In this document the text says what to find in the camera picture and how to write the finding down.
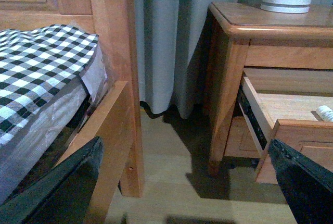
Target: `nightstand top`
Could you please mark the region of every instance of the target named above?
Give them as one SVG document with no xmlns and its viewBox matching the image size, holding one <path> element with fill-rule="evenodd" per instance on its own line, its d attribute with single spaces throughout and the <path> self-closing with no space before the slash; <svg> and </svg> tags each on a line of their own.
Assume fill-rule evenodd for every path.
<svg viewBox="0 0 333 224">
<path fill-rule="evenodd" d="M 306 14 L 264 11 L 244 4 L 209 6 L 229 36 L 333 40 L 333 6 L 311 5 Z"/>
</svg>

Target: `nightstand leg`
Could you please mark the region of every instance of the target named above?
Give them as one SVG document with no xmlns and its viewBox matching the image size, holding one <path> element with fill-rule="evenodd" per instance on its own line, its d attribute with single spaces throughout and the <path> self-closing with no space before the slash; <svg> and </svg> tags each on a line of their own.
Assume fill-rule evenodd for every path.
<svg viewBox="0 0 333 224">
<path fill-rule="evenodd" d="M 214 78 L 214 81 L 220 81 L 220 93 L 214 110 L 215 117 L 210 117 L 211 121 L 213 120 L 211 122 L 213 133 L 208 173 L 213 177 L 217 175 L 224 155 L 248 48 L 249 39 L 228 39 L 227 51 L 222 49 L 221 54 L 217 53 L 216 56 L 225 59 L 221 62 L 221 66 L 215 67 L 222 71 L 216 71 L 221 77 Z"/>
</svg>

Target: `bed post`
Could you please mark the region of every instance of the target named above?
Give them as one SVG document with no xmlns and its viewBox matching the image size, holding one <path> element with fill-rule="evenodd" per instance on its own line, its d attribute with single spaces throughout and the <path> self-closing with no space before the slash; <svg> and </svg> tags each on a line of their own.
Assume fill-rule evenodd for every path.
<svg viewBox="0 0 333 224">
<path fill-rule="evenodd" d="M 91 0 L 95 31 L 103 51 L 112 57 L 119 80 L 129 81 L 133 144 L 121 177 L 123 195 L 141 197 L 144 187 L 143 152 L 137 77 L 134 0 Z"/>
</svg>

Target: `wooden floor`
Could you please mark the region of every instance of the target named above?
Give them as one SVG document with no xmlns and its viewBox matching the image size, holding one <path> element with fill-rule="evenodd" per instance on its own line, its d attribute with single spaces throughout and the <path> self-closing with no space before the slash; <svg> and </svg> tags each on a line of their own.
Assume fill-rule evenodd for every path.
<svg viewBox="0 0 333 224">
<path fill-rule="evenodd" d="M 117 191 L 106 224 L 296 223 L 277 185 L 253 182 L 251 160 L 226 157 L 218 178 L 207 176 L 210 134 L 199 110 L 188 120 L 176 110 L 155 119 L 143 111 L 142 129 L 144 197 Z"/>
</svg>

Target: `wooden headboard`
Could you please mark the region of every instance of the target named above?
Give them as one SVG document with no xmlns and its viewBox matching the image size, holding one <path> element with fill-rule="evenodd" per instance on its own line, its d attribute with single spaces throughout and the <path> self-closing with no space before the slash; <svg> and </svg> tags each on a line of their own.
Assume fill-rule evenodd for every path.
<svg viewBox="0 0 333 224">
<path fill-rule="evenodd" d="M 142 148 L 134 0 L 0 0 L 0 30 L 33 30 L 72 21 L 87 32 L 99 35 L 101 49 L 117 73 L 118 80 L 128 82 L 129 107 L 134 115 L 130 120 L 134 141 L 126 163 L 130 169 L 122 176 L 121 183 L 130 184 L 131 171 L 140 173 L 133 167 L 136 167 L 137 150 Z M 134 188 L 141 188 L 143 181 L 137 183 Z M 140 196 L 142 190 L 122 193 Z"/>
</svg>

